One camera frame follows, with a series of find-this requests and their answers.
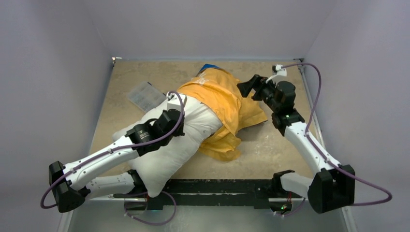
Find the speckled floor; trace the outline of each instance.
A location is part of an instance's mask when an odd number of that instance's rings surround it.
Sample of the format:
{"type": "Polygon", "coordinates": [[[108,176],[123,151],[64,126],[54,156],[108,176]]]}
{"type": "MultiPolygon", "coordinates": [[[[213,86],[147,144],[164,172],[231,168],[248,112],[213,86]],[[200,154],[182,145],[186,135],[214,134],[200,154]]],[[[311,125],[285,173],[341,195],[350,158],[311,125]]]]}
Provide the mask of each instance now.
{"type": "MultiPolygon", "coordinates": [[[[290,62],[229,62],[229,61],[119,61],[115,64],[111,81],[102,107],[94,135],[91,152],[110,143],[114,132],[138,121],[142,115],[137,106],[126,97],[136,85],[149,81],[162,92],[177,89],[194,77],[205,64],[211,63],[231,72],[241,81],[247,81],[254,74],[270,76],[273,64],[290,62]]],[[[302,77],[296,67],[288,69],[288,81],[296,86],[295,107],[307,119],[310,107],[302,77]]],[[[261,103],[270,118],[271,110],[261,103]]],[[[239,149],[242,155],[231,162],[221,162],[197,152],[174,178],[206,179],[259,179],[272,178],[273,173],[293,169],[300,175],[313,177],[309,167],[293,145],[274,128],[271,121],[241,130],[237,137],[242,140],[239,149]]],[[[117,175],[129,170],[122,164],[103,174],[117,175]]]]}

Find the yellow garment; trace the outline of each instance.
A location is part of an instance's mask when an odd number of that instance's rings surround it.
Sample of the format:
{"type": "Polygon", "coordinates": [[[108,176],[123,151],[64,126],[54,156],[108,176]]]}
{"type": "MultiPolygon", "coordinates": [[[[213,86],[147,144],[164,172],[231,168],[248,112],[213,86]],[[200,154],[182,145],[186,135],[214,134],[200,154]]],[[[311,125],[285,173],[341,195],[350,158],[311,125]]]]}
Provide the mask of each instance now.
{"type": "Polygon", "coordinates": [[[238,83],[239,80],[225,70],[207,68],[178,89],[178,92],[206,104],[223,123],[199,148],[199,151],[221,161],[239,157],[240,151],[236,147],[241,140],[235,135],[240,129],[267,121],[259,102],[251,99],[253,94],[247,98],[241,96],[236,87],[238,83]]]}

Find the white pillow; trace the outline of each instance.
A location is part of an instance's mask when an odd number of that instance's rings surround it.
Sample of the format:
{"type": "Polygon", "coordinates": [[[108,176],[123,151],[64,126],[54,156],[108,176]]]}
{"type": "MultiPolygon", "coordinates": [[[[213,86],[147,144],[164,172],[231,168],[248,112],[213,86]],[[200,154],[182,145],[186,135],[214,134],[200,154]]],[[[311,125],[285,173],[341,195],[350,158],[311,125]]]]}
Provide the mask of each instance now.
{"type": "MultiPolygon", "coordinates": [[[[222,127],[222,122],[210,108],[193,97],[187,98],[184,107],[185,135],[172,138],[167,146],[162,146],[157,151],[128,161],[132,169],[138,172],[150,197],[158,196],[165,183],[195,154],[202,141],[222,127]]],[[[113,140],[118,140],[136,124],[158,118],[166,108],[167,100],[148,111],[141,120],[114,133],[113,140]]]]}

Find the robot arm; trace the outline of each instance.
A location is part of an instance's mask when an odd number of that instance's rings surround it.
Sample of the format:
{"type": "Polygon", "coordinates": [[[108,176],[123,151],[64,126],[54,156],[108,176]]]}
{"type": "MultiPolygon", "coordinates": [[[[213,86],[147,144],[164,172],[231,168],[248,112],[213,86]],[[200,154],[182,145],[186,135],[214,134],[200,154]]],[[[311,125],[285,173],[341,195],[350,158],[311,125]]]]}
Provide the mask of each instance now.
{"type": "Polygon", "coordinates": [[[272,179],[272,191],[290,191],[307,198],[317,213],[353,204],[354,179],[338,172],[328,162],[352,175],[355,175],[354,169],[350,165],[341,165],[310,136],[311,132],[306,129],[305,120],[294,109],[295,86],[287,81],[275,83],[269,81],[270,79],[254,75],[237,87],[243,97],[248,96],[252,90],[255,91],[253,100],[263,101],[273,111],[272,122],[275,128],[296,147],[315,173],[313,179],[300,176],[292,170],[276,173],[272,179]]]}
{"type": "Polygon", "coordinates": [[[75,162],[49,165],[48,190],[53,192],[61,213],[79,207],[85,200],[112,193],[130,193],[141,180],[135,170],[117,176],[97,177],[111,168],[168,145],[174,136],[183,136],[185,95],[172,96],[158,119],[135,125],[109,146],[75,162]]]}

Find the gray wall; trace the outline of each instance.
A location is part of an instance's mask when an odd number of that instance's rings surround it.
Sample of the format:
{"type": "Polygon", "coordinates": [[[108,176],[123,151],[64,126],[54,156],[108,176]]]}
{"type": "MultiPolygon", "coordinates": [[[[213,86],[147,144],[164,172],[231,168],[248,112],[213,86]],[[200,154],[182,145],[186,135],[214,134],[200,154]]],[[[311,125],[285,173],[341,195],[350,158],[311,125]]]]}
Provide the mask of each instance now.
{"type": "MultiPolygon", "coordinates": [[[[318,120],[327,148],[393,193],[387,204],[353,208],[363,232],[410,227],[409,25],[407,0],[340,0],[306,57],[323,75],[318,120]]],[[[307,81],[316,91],[309,68],[307,81]]],[[[357,184],[356,202],[384,197],[357,184]]]]}
{"type": "Polygon", "coordinates": [[[0,1],[2,231],[55,232],[61,214],[40,208],[48,165],[88,153],[112,60],[85,9],[0,1]]]}
{"type": "Polygon", "coordinates": [[[85,0],[111,54],[301,58],[336,0],[85,0]]]}

